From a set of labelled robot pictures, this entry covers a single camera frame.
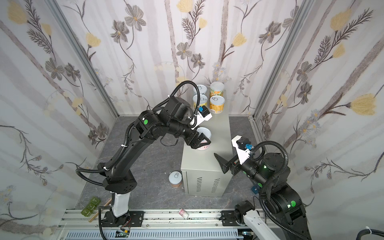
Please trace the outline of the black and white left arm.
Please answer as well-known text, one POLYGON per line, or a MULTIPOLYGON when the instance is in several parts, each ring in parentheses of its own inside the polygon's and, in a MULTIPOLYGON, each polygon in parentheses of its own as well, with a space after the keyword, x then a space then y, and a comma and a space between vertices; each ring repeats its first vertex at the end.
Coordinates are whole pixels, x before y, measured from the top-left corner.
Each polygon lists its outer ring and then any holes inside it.
POLYGON ((184 81, 177 85, 173 92, 152 110, 142 112, 126 130, 124 142, 114 157, 100 163, 95 170, 77 168, 76 174, 83 180, 102 186, 112 193, 109 207, 100 206, 99 212, 107 210, 105 215, 99 214, 98 226, 126 227, 133 225, 129 212, 130 193, 137 186, 131 167, 157 139, 169 134, 175 138, 183 138, 187 146, 199 149, 211 143, 205 134, 197 131, 198 125, 211 118, 208 109, 200 105, 195 107, 180 97, 178 90, 184 85, 192 85, 199 90, 193 81, 184 81))

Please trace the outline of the green orange peach can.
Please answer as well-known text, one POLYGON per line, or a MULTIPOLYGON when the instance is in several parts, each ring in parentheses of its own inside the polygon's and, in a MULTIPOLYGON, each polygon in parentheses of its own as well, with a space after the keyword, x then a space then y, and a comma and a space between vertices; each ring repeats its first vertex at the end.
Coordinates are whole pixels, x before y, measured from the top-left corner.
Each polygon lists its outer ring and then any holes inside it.
POLYGON ((210 84, 210 97, 223 96, 225 85, 221 82, 213 82, 210 84))

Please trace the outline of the white blue label can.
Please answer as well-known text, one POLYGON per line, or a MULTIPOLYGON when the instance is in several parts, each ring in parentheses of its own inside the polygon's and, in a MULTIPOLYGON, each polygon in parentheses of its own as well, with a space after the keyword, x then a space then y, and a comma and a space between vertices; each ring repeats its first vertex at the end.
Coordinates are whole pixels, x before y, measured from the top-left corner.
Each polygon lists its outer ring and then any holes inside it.
POLYGON ((206 95, 207 93, 207 87, 205 85, 197 85, 199 89, 200 95, 206 95))

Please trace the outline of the yellow label can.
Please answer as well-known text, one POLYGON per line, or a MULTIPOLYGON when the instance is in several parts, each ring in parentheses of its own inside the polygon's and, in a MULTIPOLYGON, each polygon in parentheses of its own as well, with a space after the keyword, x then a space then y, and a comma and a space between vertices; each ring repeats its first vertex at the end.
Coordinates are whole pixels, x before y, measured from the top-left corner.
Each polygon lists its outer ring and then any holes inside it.
MULTIPOLYGON (((196 108, 198 102, 198 95, 193 96, 193 109, 196 108)), ((200 95, 199 106, 207 106, 208 97, 206 95, 200 95)))
POLYGON ((224 110, 225 98, 219 95, 210 98, 210 111, 212 114, 221 114, 224 110))

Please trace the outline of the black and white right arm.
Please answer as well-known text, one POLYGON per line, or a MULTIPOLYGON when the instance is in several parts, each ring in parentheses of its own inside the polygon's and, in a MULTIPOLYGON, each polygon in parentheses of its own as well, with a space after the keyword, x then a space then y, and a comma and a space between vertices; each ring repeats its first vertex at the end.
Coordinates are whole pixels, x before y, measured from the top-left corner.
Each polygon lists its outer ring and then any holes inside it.
POLYGON ((222 172, 244 172, 255 184, 265 215, 285 232, 289 240, 309 240, 306 210, 299 194, 287 183, 291 172, 286 149, 274 141, 252 146, 247 138, 235 141, 237 154, 226 160, 214 154, 222 172))

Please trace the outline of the pink label can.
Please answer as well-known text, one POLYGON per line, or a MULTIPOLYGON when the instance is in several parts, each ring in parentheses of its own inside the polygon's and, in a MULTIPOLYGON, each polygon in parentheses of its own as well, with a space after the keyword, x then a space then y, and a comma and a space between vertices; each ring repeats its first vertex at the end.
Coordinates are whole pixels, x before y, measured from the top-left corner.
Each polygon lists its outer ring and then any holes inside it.
MULTIPOLYGON (((202 143, 207 143, 209 140, 211 140, 211 137, 212 137, 212 133, 211 131, 208 129, 208 128, 205 128, 205 127, 199 127, 197 128, 197 132, 201 135, 203 134, 205 137, 203 138, 202 140, 202 143)), ((207 144, 207 145, 204 145, 200 148, 197 148, 197 150, 199 151, 204 151, 206 149, 208 149, 210 147, 210 144, 207 144)))

